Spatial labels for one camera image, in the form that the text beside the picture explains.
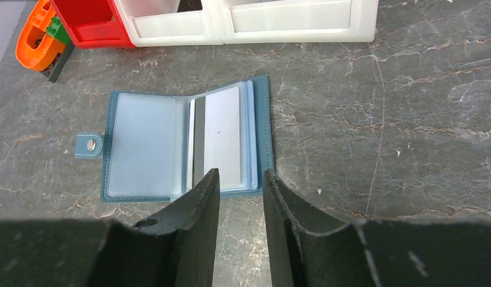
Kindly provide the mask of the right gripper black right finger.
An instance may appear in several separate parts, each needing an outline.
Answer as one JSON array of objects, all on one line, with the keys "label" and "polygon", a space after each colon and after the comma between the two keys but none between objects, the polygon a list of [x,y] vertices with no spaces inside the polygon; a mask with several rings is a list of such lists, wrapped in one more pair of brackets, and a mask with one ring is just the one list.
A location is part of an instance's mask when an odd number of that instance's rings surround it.
[{"label": "right gripper black right finger", "polygon": [[491,221],[341,221],[263,176],[273,286],[491,286]]}]

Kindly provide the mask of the silver credit card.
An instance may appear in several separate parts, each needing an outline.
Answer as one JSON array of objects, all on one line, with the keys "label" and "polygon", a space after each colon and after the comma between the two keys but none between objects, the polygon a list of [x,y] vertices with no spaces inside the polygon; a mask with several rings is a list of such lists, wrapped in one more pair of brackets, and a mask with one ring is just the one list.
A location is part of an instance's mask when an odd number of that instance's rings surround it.
[{"label": "silver credit card", "polygon": [[240,88],[206,93],[189,103],[187,187],[218,169],[221,188],[242,185]]}]

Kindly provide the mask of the blue card holder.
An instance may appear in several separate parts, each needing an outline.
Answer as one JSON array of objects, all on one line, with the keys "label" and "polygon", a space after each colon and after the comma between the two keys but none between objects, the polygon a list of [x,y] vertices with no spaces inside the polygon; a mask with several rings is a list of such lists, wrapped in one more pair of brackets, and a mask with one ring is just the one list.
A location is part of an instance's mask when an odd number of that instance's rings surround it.
[{"label": "blue card holder", "polygon": [[[229,87],[240,88],[242,185],[222,189],[220,179],[221,195],[260,196],[263,173],[275,166],[270,81],[258,75],[206,93]],[[169,202],[193,188],[187,187],[189,103],[206,93],[109,95],[105,131],[79,133],[75,140],[76,158],[102,159],[102,201]]]}]

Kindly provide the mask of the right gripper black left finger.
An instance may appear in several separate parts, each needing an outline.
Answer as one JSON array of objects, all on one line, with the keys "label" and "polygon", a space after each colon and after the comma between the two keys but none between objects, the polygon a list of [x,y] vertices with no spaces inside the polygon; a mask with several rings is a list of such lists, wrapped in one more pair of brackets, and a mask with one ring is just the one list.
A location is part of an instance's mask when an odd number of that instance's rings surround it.
[{"label": "right gripper black left finger", "polygon": [[116,220],[0,220],[0,286],[211,286],[219,171],[128,226]]}]

